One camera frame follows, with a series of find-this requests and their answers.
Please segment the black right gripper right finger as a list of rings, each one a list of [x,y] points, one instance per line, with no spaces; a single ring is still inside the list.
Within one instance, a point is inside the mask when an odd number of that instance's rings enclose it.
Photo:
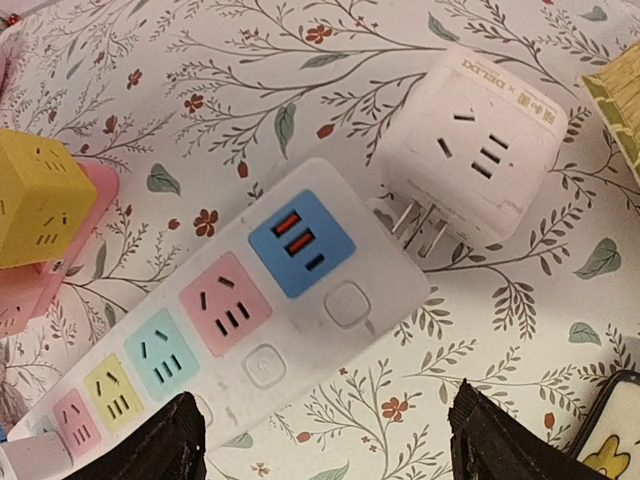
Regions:
[[[464,380],[448,411],[455,479],[603,479],[545,443]]]

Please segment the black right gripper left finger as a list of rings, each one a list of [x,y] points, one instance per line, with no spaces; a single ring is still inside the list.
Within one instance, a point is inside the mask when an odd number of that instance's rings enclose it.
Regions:
[[[206,477],[205,419],[194,395],[176,395],[123,442],[72,480],[200,480]]]

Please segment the small white charger plug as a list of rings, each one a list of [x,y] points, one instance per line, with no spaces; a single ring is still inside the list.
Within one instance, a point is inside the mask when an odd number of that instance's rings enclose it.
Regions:
[[[1,444],[1,480],[63,479],[72,468],[72,458],[55,431]]]

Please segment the pink cube socket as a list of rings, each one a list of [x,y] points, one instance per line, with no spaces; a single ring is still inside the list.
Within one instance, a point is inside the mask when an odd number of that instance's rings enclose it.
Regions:
[[[80,167],[97,188],[96,203],[63,257],[1,270],[2,338],[24,331],[31,319],[46,313],[73,261],[119,191],[118,175],[111,168],[95,162],[81,162]]]

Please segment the white multicolour power strip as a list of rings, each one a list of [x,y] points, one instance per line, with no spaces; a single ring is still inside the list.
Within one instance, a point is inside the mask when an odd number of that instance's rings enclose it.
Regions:
[[[106,452],[188,392],[223,442],[405,319],[421,269],[327,161],[305,161],[117,323],[11,430]]]

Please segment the yellow cube socket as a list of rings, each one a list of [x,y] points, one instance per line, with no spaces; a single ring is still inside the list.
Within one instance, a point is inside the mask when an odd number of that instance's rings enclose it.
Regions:
[[[1,267],[62,258],[97,200],[66,147],[1,131]]]

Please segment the white tiger cube socket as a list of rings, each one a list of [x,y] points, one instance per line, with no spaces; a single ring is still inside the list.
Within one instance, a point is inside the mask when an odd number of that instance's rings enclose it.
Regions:
[[[450,235],[479,248],[514,234],[567,127],[546,94],[454,47],[412,88],[375,158],[390,192],[435,209]]]

